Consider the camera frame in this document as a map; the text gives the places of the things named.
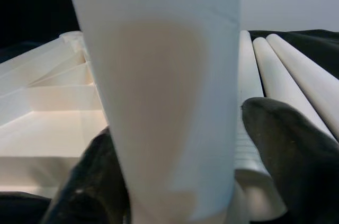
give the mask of gloved hand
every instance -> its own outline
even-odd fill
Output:
[[[130,223],[129,198],[109,129],[97,135],[73,168],[40,224]]]
[[[339,144],[296,109],[270,98],[246,100],[242,114],[295,223],[339,223]]]

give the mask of paper tube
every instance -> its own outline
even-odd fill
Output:
[[[154,223],[189,223],[224,211],[234,187],[238,0],[73,2],[132,214],[137,205]]]
[[[269,35],[267,41],[338,139],[339,80],[278,35]]]
[[[268,42],[264,38],[257,38],[253,41],[253,47],[267,97],[295,107],[318,129],[333,138]]]
[[[263,97],[260,75],[248,31],[240,32],[238,72],[238,134],[235,148],[236,179],[244,190],[252,221],[275,219],[286,207],[264,167],[258,150],[247,134],[240,106],[251,97]]]

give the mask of white tube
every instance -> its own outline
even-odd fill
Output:
[[[278,35],[269,35],[267,41],[338,139],[339,80]]]
[[[257,38],[253,41],[253,47],[267,97],[295,107],[318,129],[333,138],[268,42],[264,38]]]
[[[235,174],[246,196],[252,221],[275,219],[286,207],[268,174],[255,145],[243,125],[241,104],[251,97],[263,97],[260,75],[255,60],[251,36],[240,32],[238,67],[238,134],[235,148]]]
[[[225,211],[234,188],[238,0],[73,1],[133,221],[136,209],[153,223]]]

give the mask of black cloth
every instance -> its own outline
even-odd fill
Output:
[[[40,224],[122,224],[130,219],[129,209],[113,138],[106,128],[82,154]]]
[[[0,193],[0,223],[37,224],[51,199],[23,192]]]
[[[339,223],[339,148],[292,106],[254,97],[242,119],[295,223]]]
[[[72,0],[0,0],[0,49],[79,30]]]

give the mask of white paper tray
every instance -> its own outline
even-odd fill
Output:
[[[81,33],[0,64],[0,190],[53,196],[107,126]]]

